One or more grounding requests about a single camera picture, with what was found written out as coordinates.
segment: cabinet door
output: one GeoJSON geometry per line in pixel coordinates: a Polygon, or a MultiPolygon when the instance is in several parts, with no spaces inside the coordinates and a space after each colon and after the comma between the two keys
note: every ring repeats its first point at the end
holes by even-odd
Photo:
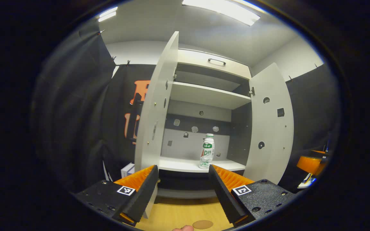
{"type": "MultiPolygon", "coordinates": [[[[154,164],[159,165],[166,111],[178,63],[178,37],[179,32],[174,32],[163,49],[145,95],[135,147],[135,172],[154,164]]],[[[146,218],[149,217],[156,194],[157,187],[145,210],[146,218]]]]}
{"type": "Polygon", "coordinates": [[[251,148],[244,177],[279,183],[288,165],[294,139],[291,98],[273,63],[249,80],[252,103],[251,148]]]}

